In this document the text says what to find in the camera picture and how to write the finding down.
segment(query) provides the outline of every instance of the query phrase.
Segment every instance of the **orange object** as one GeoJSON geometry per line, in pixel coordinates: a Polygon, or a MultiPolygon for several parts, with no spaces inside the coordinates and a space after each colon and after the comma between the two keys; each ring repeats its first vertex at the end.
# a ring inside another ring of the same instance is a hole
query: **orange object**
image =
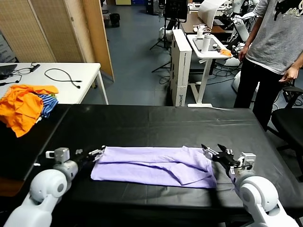
{"type": "Polygon", "coordinates": [[[0,121],[17,137],[26,134],[39,118],[43,101],[37,94],[58,93],[54,86],[12,85],[0,99],[0,121]]]}
{"type": "Polygon", "coordinates": [[[228,57],[232,57],[232,52],[230,50],[227,50],[227,49],[221,49],[220,54],[226,55],[228,57]]]}

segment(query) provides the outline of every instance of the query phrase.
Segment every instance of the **purple cloth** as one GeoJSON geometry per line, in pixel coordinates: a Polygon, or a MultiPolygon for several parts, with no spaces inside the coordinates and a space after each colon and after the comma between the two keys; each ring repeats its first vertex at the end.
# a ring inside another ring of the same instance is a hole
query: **purple cloth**
{"type": "Polygon", "coordinates": [[[215,188],[212,164],[201,148],[106,147],[91,179],[190,188],[215,188]]]}

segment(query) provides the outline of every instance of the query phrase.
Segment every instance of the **chair wheel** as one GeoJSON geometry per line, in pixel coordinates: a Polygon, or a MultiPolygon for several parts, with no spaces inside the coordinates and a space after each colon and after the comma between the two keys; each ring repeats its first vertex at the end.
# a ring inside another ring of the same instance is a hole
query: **chair wheel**
{"type": "Polygon", "coordinates": [[[298,180],[299,180],[300,182],[303,182],[303,175],[302,175],[302,176],[299,176],[299,177],[298,177],[298,180]]]}

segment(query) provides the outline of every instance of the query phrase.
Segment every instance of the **folded garment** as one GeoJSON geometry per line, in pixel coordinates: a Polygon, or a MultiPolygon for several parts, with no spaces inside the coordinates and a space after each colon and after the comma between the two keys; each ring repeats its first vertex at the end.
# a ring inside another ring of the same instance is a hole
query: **folded garment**
{"type": "Polygon", "coordinates": [[[41,115],[45,118],[48,118],[50,115],[50,112],[57,105],[58,100],[55,97],[52,97],[50,95],[38,95],[38,96],[43,101],[43,109],[42,109],[41,115]]]}
{"type": "Polygon", "coordinates": [[[0,99],[0,121],[17,137],[26,134],[39,118],[43,101],[36,94],[58,93],[54,86],[12,85],[0,99]]]}
{"type": "Polygon", "coordinates": [[[212,163],[201,148],[106,147],[93,180],[190,188],[215,188],[212,163]]]}

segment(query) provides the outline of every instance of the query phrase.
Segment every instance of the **person's hand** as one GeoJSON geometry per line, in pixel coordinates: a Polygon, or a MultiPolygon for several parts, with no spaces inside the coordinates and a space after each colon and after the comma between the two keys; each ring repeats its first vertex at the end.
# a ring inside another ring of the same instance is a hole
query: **person's hand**
{"type": "Polygon", "coordinates": [[[291,66],[284,74],[284,76],[279,80],[281,83],[290,82],[298,78],[299,69],[297,67],[291,66]]]}
{"type": "Polygon", "coordinates": [[[239,60],[240,61],[243,61],[247,51],[248,51],[248,46],[244,46],[243,49],[239,53],[239,60]]]}

